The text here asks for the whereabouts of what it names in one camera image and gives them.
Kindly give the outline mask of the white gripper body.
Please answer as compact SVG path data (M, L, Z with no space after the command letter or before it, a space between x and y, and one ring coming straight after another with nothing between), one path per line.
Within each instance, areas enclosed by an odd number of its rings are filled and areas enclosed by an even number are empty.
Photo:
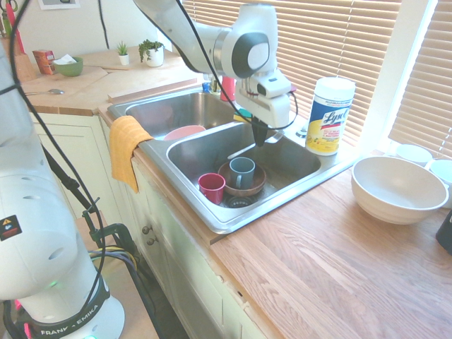
M249 95L243 89L236 90L237 104L253 117L273 128L284 128L290 122L290 99L288 94L267 98L263 95Z

